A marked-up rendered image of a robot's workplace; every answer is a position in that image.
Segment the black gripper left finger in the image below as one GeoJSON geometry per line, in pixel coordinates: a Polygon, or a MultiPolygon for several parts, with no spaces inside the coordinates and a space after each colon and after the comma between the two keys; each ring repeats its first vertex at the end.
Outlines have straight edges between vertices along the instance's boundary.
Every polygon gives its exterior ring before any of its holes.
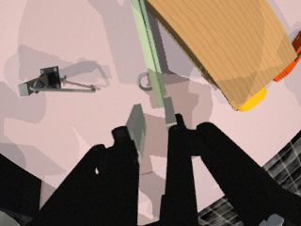
{"type": "Polygon", "coordinates": [[[125,126],[111,133],[113,146],[91,147],[24,226],[137,225],[139,162],[147,134],[141,104],[133,106],[125,126]]]}

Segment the orange spirit level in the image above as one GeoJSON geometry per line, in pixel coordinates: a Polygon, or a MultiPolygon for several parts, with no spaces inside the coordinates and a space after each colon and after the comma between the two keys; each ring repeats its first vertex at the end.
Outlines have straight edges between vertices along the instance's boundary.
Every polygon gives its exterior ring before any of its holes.
{"type": "Polygon", "coordinates": [[[280,81],[280,79],[287,76],[287,74],[289,74],[293,70],[294,66],[297,64],[297,62],[301,58],[301,31],[299,32],[297,37],[294,39],[292,45],[297,54],[297,58],[287,68],[285,68],[285,70],[283,70],[283,72],[281,72],[277,77],[275,77],[273,81],[278,82],[278,81],[280,81]]]}

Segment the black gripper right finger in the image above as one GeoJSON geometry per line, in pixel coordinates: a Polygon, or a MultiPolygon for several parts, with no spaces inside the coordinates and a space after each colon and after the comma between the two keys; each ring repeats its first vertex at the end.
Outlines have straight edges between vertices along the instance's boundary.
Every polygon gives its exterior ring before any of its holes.
{"type": "Polygon", "coordinates": [[[171,97],[164,105],[168,143],[159,226],[198,226],[191,156],[200,156],[245,226],[301,226],[300,196],[281,187],[212,122],[186,130],[171,97]]]}

